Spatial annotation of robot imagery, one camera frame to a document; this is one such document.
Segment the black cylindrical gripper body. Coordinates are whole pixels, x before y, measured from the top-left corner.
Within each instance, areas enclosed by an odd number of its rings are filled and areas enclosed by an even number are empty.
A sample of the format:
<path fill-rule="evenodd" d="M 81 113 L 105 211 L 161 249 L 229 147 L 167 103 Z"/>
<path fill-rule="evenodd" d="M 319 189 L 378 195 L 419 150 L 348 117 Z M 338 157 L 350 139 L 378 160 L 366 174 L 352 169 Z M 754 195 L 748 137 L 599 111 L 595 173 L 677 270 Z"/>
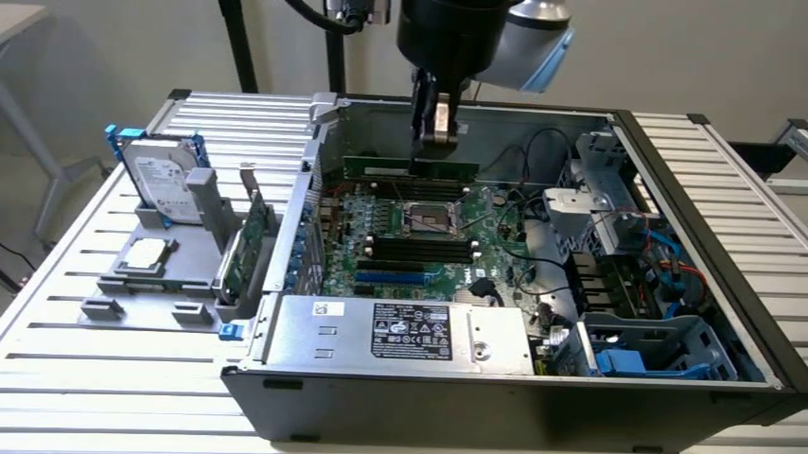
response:
<path fill-rule="evenodd" d="M 404 0 L 396 46 L 436 79 L 464 79 L 491 64 L 506 22 L 504 1 Z"/>

